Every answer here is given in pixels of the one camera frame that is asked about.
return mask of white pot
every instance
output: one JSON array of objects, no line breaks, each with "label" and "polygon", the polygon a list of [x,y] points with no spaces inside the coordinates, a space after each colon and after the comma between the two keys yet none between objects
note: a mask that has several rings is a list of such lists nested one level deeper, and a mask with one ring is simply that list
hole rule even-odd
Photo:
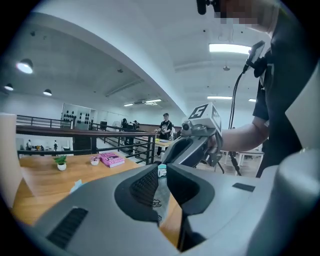
[{"label": "white pot", "polygon": [[99,164],[99,161],[97,160],[97,161],[91,161],[91,164],[93,165],[93,166],[97,166],[98,164]]},{"label": "white pot", "polygon": [[60,171],[64,171],[67,168],[66,164],[57,164],[57,166]]}]

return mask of pink book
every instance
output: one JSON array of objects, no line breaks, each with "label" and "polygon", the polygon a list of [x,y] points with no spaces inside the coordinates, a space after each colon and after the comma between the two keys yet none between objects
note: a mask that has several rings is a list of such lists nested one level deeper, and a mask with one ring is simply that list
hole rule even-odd
[{"label": "pink book", "polygon": [[125,163],[125,160],[114,153],[101,153],[98,155],[101,161],[108,167],[112,168]]}]

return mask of small potted plant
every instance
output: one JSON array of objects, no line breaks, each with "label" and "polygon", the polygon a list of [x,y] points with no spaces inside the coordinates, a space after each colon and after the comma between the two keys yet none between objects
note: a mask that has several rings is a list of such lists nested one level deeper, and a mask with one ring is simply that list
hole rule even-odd
[{"label": "small potted plant", "polygon": [[99,164],[99,158],[96,156],[91,157],[90,162],[93,166],[97,166]]},{"label": "small potted plant", "polygon": [[61,155],[59,157],[54,158],[54,161],[57,163],[58,169],[60,171],[64,171],[67,168],[66,158],[67,158],[66,155]]}]

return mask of recessed light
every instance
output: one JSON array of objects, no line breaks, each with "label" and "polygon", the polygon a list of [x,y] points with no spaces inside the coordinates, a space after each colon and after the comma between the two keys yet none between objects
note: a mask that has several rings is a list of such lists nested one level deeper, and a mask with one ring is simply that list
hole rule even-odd
[{"label": "recessed light", "polygon": [[25,58],[16,64],[16,68],[18,70],[27,74],[31,74],[33,72],[32,70],[33,66],[34,65],[32,64],[32,61],[28,58]]},{"label": "recessed light", "polygon": [[52,95],[52,92],[51,90],[49,89],[46,89],[44,92],[43,92],[44,95],[47,95],[47,96],[51,96]]},{"label": "recessed light", "polygon": [[232,100],[232,97],[229,97],[229,96],[208,96],[207,99]]},{"label": "recessed light", "polygon": [[226,44],[226,43],[210,43],[209,52],[211,53],[238,53],[238,54],[249,54],[251,47],[236,45],[236,44]]},{"label": "recessed light", "polygon": [[11,83],[8,83],[7,85],[4,86],[4,88],[8,91],[13,91],[14,88],[12,87],[12,84]]},{"label": "recessed light", "polygon": [[160,102],[161,99],[153,99],[153,100],[147,100],[145,103],[151,103],[151,102]]}]

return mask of black railing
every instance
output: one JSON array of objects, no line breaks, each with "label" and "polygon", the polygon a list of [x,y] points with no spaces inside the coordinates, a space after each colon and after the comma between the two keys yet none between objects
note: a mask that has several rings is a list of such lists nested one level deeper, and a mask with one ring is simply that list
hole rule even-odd
[{"label": "black railing", "polygon": [[[38,135],[38,136],[53,136],[53,137],[91,137],[91,147],[88,149],[81,150],[68,150],[68,151],[36,151],[36,150],[18,150],[18,154],[22,155],[69,155],[69,154],[96,154],[103,151],[110,150],[121,150],[129,149],[132,151],[126,158],[137,157],[139,155],[145,155],[145,158],[140,157],[141,163],[145,161],[146,165],[152,164],[154,162],[154,151],[155,151],[155,140],[156,134],[151,132],[125,132],[125,131],[101,131],[101,130],[76,130],[76,129],[60,129],[60,128],[50,128],[50,127],[37,127],[30,125],[17,125],[17,134],[26,135]],[[123,141],[123,137],[127,141],[127,138],[134,141],[134,139],[143,141],[143,143],[125,143],[125,145],[120,145],[120,141]],[[110,138],[115,138],[117,145],[114,147],[97,148],[97,138],[104,140],[110,140]],[[140,151],[137,147],[146,148],[144,151]]]},{"label": "black railing", "polygon": [[27,115],[17,115],[16,124],[22,126],[38,126],[38,127],[50,127],[50,128],[71,128],[71,121],[50,119],[42,117],[34,117]]}]

